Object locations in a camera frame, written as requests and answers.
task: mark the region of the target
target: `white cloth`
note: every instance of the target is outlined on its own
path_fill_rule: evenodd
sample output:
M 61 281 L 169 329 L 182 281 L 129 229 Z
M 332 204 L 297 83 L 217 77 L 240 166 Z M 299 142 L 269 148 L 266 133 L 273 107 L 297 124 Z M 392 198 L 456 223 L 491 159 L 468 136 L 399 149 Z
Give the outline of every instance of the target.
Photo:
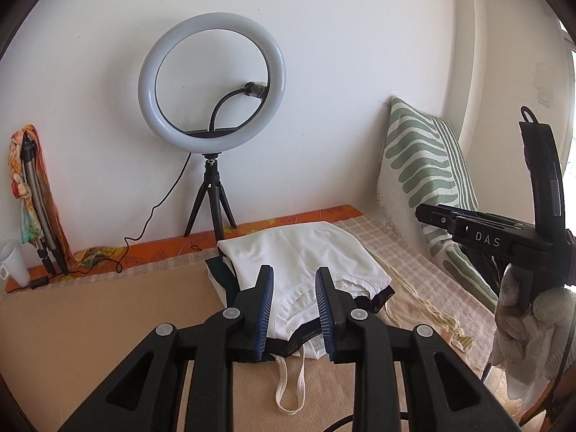
M 254 287 L 261 265 L 274 269 L 274 294 L 270 310 L 268 337 L 290 339 L 296 329 L 319 317 L 316 303 L 316 271 L 322 266 L 330 270 L 336 289 L 352 297 L 373 299 L 390 284 L 390 276 L 348 232 L 327 222 L 311 222 L 280 226 L 220 240 L 218 248 L 231 262 L 238 278 L 240 290 Z M 210 278 L 218 296 L 226 305 L 225 293 Z M 322 335 L 303 345 L 300 355 L 319 359 L 326 350 Z M 304 364 L 298 379 L 298 409 L 287 411 L 280 406 L 286 388 L 286 364 L 275 356 L 280 368 L 280 383 L 276 391 L 276 404 L 284 414 L 294 414 L 304 403 Z
M 490 361 L 506 371 L 508 398 L 523 399 L 526 409 L 543 385 L 558 373 L 576 294 L 563 287 L 553 288 L 536 297 L 525 311 L 516 306 L 519 294 L 520 283 L 512 265 L 508 265 L 500 285 L 495 314 L 498 330 Z M 572 344 L 565 369 L 574 361 L 575 352 L 576 343 Z

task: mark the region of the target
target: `green striped pillow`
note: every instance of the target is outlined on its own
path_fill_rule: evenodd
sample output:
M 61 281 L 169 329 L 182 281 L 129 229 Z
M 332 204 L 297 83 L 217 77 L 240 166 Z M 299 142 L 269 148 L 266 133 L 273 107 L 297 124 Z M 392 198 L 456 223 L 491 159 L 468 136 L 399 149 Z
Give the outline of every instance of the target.
M 459 245 L 443 229 L 419 223 L 420 203 L 477 210 L 476 196 L 451 126 L 417 111 L 402 99 L 391 100 L 390 126 L 378 179 L 381 205 L 408 243 L 494 311 L 497 297 Z

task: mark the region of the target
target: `wooden floor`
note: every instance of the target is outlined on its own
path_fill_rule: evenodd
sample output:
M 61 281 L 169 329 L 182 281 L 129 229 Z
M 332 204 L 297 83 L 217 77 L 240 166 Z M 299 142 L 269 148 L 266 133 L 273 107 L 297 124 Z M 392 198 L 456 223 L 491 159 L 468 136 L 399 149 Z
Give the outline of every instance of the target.
M 520 420 L 522 412 L 518 410 L 519 400 L 509 400 L 506 395 L 506 375 L 503 370 L 492 368 L 488 378 L 486 379 L 486 388 L 490 390 L 496 399 L 503 405 L 508 414 L 510 414 L 516 422 Z M 523 432 L 539 432 L 542 421 L 544 420 L 544 413 L 539 414 L 532 419 L 523 428 Z

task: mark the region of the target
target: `bed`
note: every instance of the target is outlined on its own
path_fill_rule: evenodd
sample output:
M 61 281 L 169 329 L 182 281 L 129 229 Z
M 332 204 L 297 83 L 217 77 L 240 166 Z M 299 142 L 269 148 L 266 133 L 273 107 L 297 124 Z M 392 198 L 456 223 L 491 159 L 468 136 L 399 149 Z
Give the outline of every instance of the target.
M 352 206 L 249 223 L 227 229 L 226 236 L 319 220 L 350 232 L 377 261 L 394 268 L 421 299 L 457 320 L 459 330 L 473 340 L 466 354 L 460 354 L 478 376 L 482 374 L 495 329 L 490 311 L 391 229 Z M 221 302 L 203 264 L 216 254 L 212 232 L 149 242 L 131 247 L 121 274 L 107 262 L 90 276 L 53 280 L 35 291 L 4 295 L 0 301 L 0 371 L 38 431 L 58 430 L 159 323 L 185 327 L 202 323 L 220 310 Z M 41 276 L 42 268 L 32 271 L 33 278 Z M 396 313 L 419 313 L 421 307 L 402 307 L 405 301 L 398 297 L 394 302 L 395 297 L 389 304 L 398 305 Z M 298 360 L 287 360 L 290 381 L 295 381 Z M 353 366 L 335 366 L 325 357 L 307 359 L 306 404 L 292 417 L 276 410 L 277 376 L 271 362 L 235 368 L 235 430 L 324 430 L 351 413 Z M 296 403 L 291 390 L 289 383 L 286 407 Z

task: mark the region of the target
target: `white mug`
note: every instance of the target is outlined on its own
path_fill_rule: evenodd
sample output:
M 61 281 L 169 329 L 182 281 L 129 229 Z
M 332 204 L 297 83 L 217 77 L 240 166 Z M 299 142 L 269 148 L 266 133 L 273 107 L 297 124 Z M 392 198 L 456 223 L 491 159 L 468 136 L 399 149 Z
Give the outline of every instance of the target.
M 0 252 L 0 279 L 10 276 L 20 287 L 26 287 L 30 282 L 30 273 L 18 248 L 18 244 L 11 240 Z

